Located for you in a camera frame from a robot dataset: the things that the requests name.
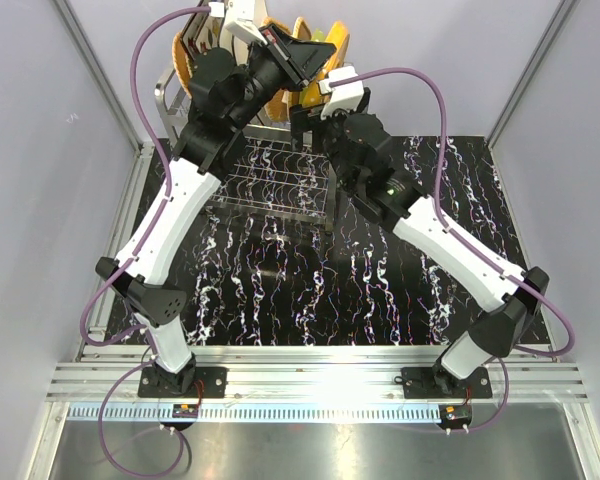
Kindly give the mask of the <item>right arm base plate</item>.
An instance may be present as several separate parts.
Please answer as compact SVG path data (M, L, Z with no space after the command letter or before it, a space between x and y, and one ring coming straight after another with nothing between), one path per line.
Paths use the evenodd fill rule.
M485 367L478 367L466 379L432 367L403 367L393 382L403 389L405 399L491 399L491 382Z

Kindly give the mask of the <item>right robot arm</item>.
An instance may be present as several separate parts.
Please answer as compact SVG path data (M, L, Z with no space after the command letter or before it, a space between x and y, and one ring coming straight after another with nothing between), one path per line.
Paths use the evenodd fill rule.
M403 379L421 396L463 396L474 372L508 356L532 325L549 277L539 267L525 271L499 256L437 208L433 195L393 166L391 136L376 116L362 109L326 116L324 109L291 108L293 143L311 133L313 151L329 160L358 212L433 259L482 309L431 367Z

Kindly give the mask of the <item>yellow polka dot plate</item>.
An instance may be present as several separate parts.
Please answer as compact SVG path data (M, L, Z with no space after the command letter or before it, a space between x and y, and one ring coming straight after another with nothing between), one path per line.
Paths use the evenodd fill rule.
M311 81L309 86L300 95L300 103L303 107L313 107L326 102L326 96L321 93L319 82L325 80L332 70L341 68L344 65L349 39L350 33L348 27L342 21L334 22L324 42L333 44L335 52L316 74L315 79Z

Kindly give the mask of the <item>green polka dot plate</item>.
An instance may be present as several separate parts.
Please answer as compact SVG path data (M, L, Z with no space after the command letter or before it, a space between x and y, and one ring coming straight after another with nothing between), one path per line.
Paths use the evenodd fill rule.
M323 43L326 41L326 34L320 29L315 29L312 32L311 41Z

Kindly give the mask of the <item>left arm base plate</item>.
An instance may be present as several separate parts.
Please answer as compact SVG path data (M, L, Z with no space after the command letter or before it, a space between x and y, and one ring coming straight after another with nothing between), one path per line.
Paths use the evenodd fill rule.
M140 398L198 398L225 397L229 370L219 366L187 367L177 374L159 366L142 370L138 386Z

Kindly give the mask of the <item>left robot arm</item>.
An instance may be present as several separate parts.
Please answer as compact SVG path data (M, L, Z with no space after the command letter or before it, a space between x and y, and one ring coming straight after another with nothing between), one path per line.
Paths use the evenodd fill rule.
M274 23L260 32L244 64L221 47L195 60L188 121L163 185L125 247L96 265L150 335L155 348L155 360L145 369L150 382L174 397L186 396L200 381L180 319L187 295L167 280L176 252L243 153L245 126L279 91L307 87L337 51L332 43L296 39Z

